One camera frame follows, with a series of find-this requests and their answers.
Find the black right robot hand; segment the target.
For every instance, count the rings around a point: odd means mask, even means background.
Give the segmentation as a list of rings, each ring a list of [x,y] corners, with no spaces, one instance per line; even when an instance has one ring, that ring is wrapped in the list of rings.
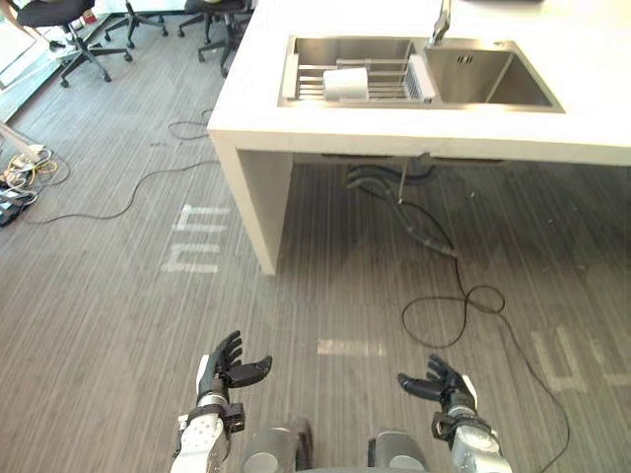
[[[470,378],[455,370],[437,354],[429,355],[424,378],[400,372],[396,380],[408,394],[438,402],[444,411],[449,411],[455,406],[464,406],[471,411],[477,410],[477,392]]]

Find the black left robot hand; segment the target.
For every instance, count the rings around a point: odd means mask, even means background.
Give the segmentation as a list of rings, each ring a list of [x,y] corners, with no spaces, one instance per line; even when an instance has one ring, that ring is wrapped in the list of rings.
[[[214,390],[213,382],[221,380],[227,389],[247,387],[264,380],[272,369],[273,358],[266,355],[259,361],[244,364],[243,339],[240,330],[227,335],[210,354],[202,356],[196,376],[198,398]]]

